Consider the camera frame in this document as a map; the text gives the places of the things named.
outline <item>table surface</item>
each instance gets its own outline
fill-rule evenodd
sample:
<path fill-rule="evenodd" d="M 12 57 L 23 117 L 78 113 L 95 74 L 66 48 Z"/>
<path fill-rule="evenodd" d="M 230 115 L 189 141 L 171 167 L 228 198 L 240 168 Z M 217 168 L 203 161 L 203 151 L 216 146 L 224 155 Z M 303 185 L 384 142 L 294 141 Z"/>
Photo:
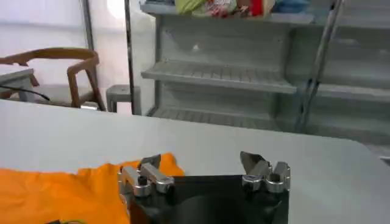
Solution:
<path fill-rule="evenodd" d="M 0 82 L 9 79 L 18 79 L 31 75 L 34 72 L 32 68 L 20 65 L 0 65 Z"/>
<path fill-rule="evenodd" d="M 357 142 L 0 100 L 0 167 L 76 172 L 172 152 L 187 175 L 291 166 L 289 223 L 389 223 L 390 168 Z"/>

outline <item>black cable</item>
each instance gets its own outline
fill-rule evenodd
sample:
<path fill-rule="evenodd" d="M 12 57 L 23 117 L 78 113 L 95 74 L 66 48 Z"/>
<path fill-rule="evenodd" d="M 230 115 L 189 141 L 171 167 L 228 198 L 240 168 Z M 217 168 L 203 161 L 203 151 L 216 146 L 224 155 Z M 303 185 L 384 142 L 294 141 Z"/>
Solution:
<path fill-rule="evenodd" d="M 0 88 L 11 89 L 11 90 L 15 90 L 15 91 L 22 91 L 22 92 L 27 92 L 27 93 L 34 93 L 34 94 L 44 98 L 45 100 L 50 101 L 50 98 L 48 96 L 46 96 L 46 95 L 44 95 L 42 93 L 38 93 L 38 92 L 32 91 L 32 90 L 26 90 L 26 89 L 22 89 L 22 88 L 3 86 L 3 85 L 0 85 Z"/>

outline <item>wooden chair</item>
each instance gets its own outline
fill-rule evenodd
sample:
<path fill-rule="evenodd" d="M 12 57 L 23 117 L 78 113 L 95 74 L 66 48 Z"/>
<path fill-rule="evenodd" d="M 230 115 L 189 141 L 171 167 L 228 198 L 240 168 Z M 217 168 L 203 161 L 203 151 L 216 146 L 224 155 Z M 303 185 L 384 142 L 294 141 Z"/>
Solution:
<path fill-rule="evenodd" d="M 93 77 L 92 69 L 99 64 L 99 56 L 95 51 L 81 48 L 46 48 L 0 58 L 0 64 L 12 65 L 17 63 L 21 66 L 28 66 L 27 62 L 35 58 L 48 59 L 80 59 L 83 60 L 68 68 L 68 85 L 39 85 L 37 79 L 32 75 L 31 84 L 33 90 L 47 95 L 50 102 L 40 96 L 35 96 L 37 103 L 58 105 L 63 107 L 80 108 L 86 101 L 96 102 L 99 109 L 105 111 L 105 105 L 98 86 Z M 91 88 L 79 88 L 77 86 L 76 74 L 85 70 L 91 84 Z M 18 100 L 18 95 L 12 94 L 11 99 Z"/>

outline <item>metal pole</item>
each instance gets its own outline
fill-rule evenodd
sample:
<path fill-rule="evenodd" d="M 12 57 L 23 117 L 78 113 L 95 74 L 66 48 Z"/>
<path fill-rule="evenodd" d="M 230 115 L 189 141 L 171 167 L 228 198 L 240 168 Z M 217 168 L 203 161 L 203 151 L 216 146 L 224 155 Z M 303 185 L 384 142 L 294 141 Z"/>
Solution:
<path fill-rule="evenodd" d="M 90 1 L 89 0 L 81 0 L 81 6 L 83 9 L 83 18 L 84 18 L 84 32 L 85 37 L 87 39 L 87 46 L 89 50 L 94 51 L 93 45 L 93 35 L 92 35 L 92 23 L 91 23 L 91 12 L 90 12 Z M 96 67 L 92 68 L 92 75 L 95 79 L 95 82 L 98 83 L 98 78 L 96 75 Z"/>
<path fill-rule="evenodd" d="M 301 133 L 306 128 L 308 117 L 310 115 L 311 104 L 315 98 L 318 87 L 321 83 L 324 75 L 324 69 L 327 62 L 329 44 L 332 41 L 336 30 L 337 20 L 340 15 L 341 7 L 344 4 L 344 0 L 335 0 L 331 5 L 330 12 L 328 14 L 327 23 L 322 33 L 321 41 L 317 49 L 316 59 L 314 65 L 310 71 L 310 78 L 307 82 L 305 91 L 303 93 L 303 100 L 300 106 L 300 115 L 297 119 L 295 131 Z"/>
<path fill-rule="evenodd" d="M 124 11 L 126 14 L 126 37 L 127 37 L 127 62 L 129 64 L 130 98 L 132 103 L 132 114 L 135 114 L 134 106 L 134 75 L 133 75 L 133 54 L 132 54 L 132 32 L 130 23 L 129 0 L 124 0 Z"/>

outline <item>orange cloth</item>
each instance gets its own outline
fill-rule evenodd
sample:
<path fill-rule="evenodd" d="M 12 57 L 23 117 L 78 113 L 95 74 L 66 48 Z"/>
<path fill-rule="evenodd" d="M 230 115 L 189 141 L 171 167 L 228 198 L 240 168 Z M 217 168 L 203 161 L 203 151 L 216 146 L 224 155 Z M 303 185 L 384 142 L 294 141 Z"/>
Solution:
<path fill-rule="evenodd" d="M 121 166 L 137 167 L 138 163 L 104 164 L 80 169 L 76 175 L 0 169 L 0 223 L 82 220 L 88 224 L 128 224 L 117 173 Z M 170 153 L 161 156 L 160 170 L 165 175 L 184 174 Z"/>

